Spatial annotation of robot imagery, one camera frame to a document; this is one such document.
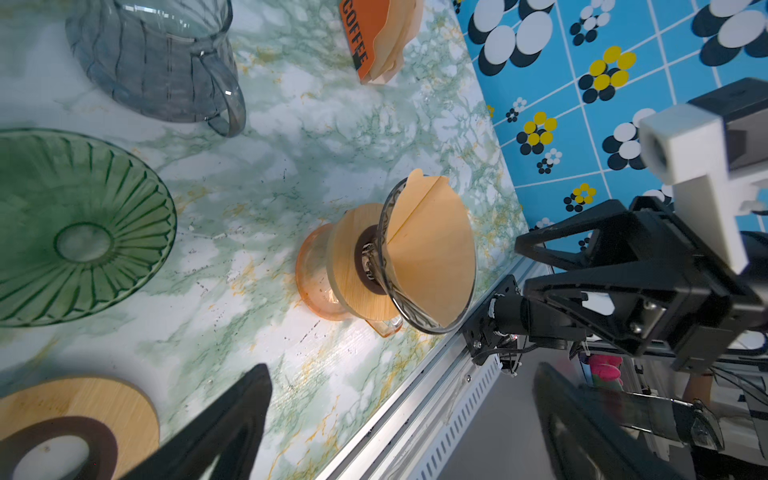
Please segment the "grey glass pitcher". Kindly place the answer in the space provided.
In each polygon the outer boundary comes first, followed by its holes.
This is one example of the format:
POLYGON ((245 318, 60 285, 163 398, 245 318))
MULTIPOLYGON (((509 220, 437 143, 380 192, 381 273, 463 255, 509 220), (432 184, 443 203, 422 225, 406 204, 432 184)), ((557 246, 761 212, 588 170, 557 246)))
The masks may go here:
POLYGON ((232 20, 229 1, 91 0, 74 2, 65 31, 86 76, 117 103, 232 138, 246 124, 232 20))

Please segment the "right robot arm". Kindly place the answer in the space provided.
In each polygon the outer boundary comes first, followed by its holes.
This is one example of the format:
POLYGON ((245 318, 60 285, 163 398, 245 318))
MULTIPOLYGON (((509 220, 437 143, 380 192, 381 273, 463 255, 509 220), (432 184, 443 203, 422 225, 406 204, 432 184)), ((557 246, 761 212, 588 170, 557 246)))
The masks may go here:
POLYGON ((520 236, 517 253, 553 273, 506 277, 465 321, 476 364, 530 348, 578 348, 590 336, 612 351, 666 358, 703 373, 737 357, 733 343, 767 329, 767 236, 741 232, 746 269, 733 272, 659 200, 605 201, 520 236))

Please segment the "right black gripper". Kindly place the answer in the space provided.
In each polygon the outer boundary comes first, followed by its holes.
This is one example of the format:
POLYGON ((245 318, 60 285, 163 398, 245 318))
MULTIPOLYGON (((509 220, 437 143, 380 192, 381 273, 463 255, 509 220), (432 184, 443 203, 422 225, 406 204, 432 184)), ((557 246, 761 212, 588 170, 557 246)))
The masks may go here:
POLYGON ((629 282, 566 272, 526 282, 524 296, 570 318, 627 354, 655 341, 674 354, 673 367, 704 372, 733 352, 743 333, 767 331, 767 235, 744 231, 747 267, 734 273, 660 203, 630 207, 608 200, 561 222, 519 236, 515 252, 565 271, 631 271, 629 282), (592 232, 585 251, 548 242, 592 232), (583 305, 583 293, 604 294, 610 314, 583 305))

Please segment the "clear grey glass dripper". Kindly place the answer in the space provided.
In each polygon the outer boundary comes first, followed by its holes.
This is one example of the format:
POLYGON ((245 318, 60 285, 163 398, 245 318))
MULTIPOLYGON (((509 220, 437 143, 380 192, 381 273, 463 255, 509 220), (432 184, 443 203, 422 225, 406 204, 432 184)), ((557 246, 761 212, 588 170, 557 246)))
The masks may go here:
POLYGON ((377 282, 383 287, 385 293, 390 297, 400 317, 406 323, 426 334, 446 334, 457 330, 459 326, 464 322, 472 304, 474 291, 471 297, 471 301, 464 311, 463 317, 447 328, 439 327, 435 321, 431 320, 430 317, 428 317, 423 311, 416 307, 413 302, 408 300, 400 288, 396 286, 394 283, 394 274, 391 271, 392 265, 388 261, 386 254, 386 229, 392 216, 394 202, 404 190, 407 178, 401 180, 395 187, 393 187, 383 203, 383 209, 380 214, 379 224, 376 232, 376 239, 374 240, 372 252, 369 254, 373 268, 373 275, 377 282))

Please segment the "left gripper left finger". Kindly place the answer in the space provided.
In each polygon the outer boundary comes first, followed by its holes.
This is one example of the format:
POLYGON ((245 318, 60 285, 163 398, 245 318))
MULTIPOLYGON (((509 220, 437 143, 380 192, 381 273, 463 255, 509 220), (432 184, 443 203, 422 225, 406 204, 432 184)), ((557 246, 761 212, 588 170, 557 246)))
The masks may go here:
POLYGON ((127 479, 248 479, 272 396, 268 367, 258 364, 176 436, 125 475, 127 479))

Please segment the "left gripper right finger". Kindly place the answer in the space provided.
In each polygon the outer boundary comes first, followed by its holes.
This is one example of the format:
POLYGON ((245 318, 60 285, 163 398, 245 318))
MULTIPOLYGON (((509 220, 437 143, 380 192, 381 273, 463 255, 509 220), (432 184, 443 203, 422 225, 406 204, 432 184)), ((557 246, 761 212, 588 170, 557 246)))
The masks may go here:
POLYGON ((545 447, 557 479, 679 479, 666 462, 639 445, 585 391, 552 365, 538 366, 533 395, 545 447))

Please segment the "green glass dripper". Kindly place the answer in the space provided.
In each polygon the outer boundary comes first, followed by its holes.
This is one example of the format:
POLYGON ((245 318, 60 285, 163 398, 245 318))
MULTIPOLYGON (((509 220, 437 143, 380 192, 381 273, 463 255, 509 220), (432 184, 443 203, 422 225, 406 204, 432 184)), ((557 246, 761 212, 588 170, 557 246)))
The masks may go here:
POLYGON ((1 133, 1 325, 101 312, 142 288, 175 241, 177 213, 141 159, 53 129, 1 133))

